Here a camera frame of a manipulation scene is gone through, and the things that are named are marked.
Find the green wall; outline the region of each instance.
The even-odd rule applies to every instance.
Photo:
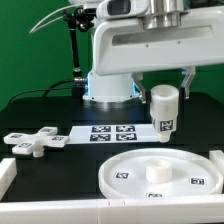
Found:
[[[62,79],[72,78],[72,57],[67,25],[54,23],[32,35],[29,30],[44,16],[68,5],[67,0],[2,0],[0,9],[0,110],[15,94],[47,88]],[[81,67],[86,74],[91,66],[88,33],[78,34]],[[197,69],[192,91],[210,94],[224,103],[224,65]],[[151,88],[160,83],[178,85],[180,70],[145,75]],[[69,91],[57,92],[59,95]],[[41,93],[24,96],[41,96]]]

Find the white disc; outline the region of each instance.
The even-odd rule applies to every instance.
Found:
[[[128,151],[99,170],[107,198],[219,194],[223,176],[206,158],[186,151],[152,148]]]

